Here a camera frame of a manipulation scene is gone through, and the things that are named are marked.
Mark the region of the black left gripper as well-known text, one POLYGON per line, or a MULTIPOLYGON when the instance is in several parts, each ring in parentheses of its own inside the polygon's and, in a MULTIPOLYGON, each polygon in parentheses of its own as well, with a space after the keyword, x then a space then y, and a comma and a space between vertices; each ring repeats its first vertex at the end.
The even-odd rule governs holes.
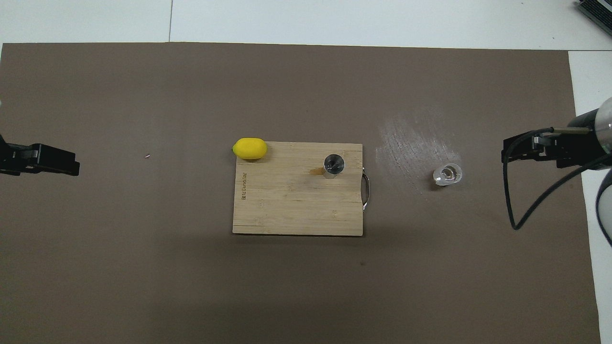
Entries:
POLYGON ((28 159, 33 148, 7 143, 0 135, 0 173, 13 176, 42 172, 79 175, 80 163, 76 161, 74 153, 40 143, 36 144, 36 150, 37 164, 29 165, 28 159))

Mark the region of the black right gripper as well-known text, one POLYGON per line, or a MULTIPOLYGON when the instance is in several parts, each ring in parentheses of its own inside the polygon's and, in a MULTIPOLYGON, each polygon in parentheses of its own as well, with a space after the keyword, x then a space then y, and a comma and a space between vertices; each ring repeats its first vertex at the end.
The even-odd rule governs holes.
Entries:
MULTIPOLYGON (((570 127, 584 127, 590 131, 587 134, 553 133, 540 134, 534 139, 533 146, 537 148, 536 161, 555 161, 557 168, 583 166, 586 163, 603 156, 605 151, 595 134, 595 117, 598 109, 593 109, 577 116, 569 122, 570 127)), ((533 134, 519 134, 503 140, 502 162, 533 160, 534 150, 525 148, 533 134), (510 147, 514 149, 506 154, 510 147)))

